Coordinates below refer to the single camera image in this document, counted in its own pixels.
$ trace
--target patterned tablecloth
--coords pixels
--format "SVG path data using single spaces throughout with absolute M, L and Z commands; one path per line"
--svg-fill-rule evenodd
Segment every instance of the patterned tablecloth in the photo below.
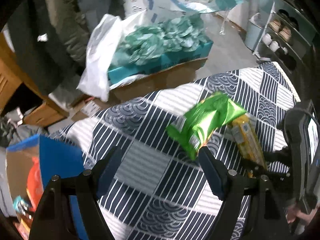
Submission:
M 116 240 L 202 240 L 206 236 L 221 201 L 212 194 L 199 164 L 188 160 L 180 145 L 167 136 L 165 127 L 218 90 L 248 111 L 263 150 L 285 145 L 276 125 L 300 99 L 277 63 L 156 91 L 51 135 L 81 147 L 85 167 L 104 158 L 114 145 L 124 151 L 109 192 L 99 200 Z M 208 147 L 228 169 L 244 173 L 238 147 L 225 126 L 212 134 Z M 287 169 L 280 163 L 270 168 Z M 240 236 L 248 203 L 244 197 L 232 239 Z

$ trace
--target yellow snack package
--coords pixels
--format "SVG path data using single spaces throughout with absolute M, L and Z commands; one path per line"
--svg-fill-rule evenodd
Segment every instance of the yellow snack package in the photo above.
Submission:
M 263 166 L 267 170 L 257 134 L 250 125 L 250 119 L 245 114 L 231 122 L 231 133 L 242 157 Z M 247 172 L 249 177 L 252 178 L 252 172 L 250 170 Z

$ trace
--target trash can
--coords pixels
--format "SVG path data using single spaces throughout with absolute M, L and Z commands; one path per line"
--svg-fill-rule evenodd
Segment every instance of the trash can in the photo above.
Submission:
M 253 15 L 247 27 L 247 35 L 245 36 L 244 44 L 251 50 L 254 50 L 258 44 L 259 38 L 263 32 L 263 26 L 260 13 Z

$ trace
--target metal bolt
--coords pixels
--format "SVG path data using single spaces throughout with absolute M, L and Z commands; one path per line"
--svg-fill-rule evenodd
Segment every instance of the metal bolt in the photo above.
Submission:
M 231 175 L 231 176 L 236 176 L 237 175 L 237 172 L 235 170 L 229 170 L 228 173 Z
M 263 181 L 267 181 L 269 178 L 268 178 L 268 176 L 267 175 L 261 175 L 261 179 L 263 180 Z
M 88 176 L 88 175 L 90 175 L 90 174 L 91 174 L 91 170 L 89 170 L 89 169 L 84 170 L 84 172 L 83 172 L 83 175 L 84 175 L 84 176 Z
M 52 181 L 57 181 L 59 179 L 59 175 L 53 175 L 52 177 L 51 177 L 51 180 Z

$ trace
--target green snack bag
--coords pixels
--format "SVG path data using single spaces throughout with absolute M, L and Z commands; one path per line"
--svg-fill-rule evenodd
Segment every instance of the green snack bag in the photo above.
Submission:
M 227 95 L 216 92 L 179 116 L 167 126 L 169 137 L 178 141 L 195 160 L 201 146 L 207 144 L 212 132 L 246 113 Z

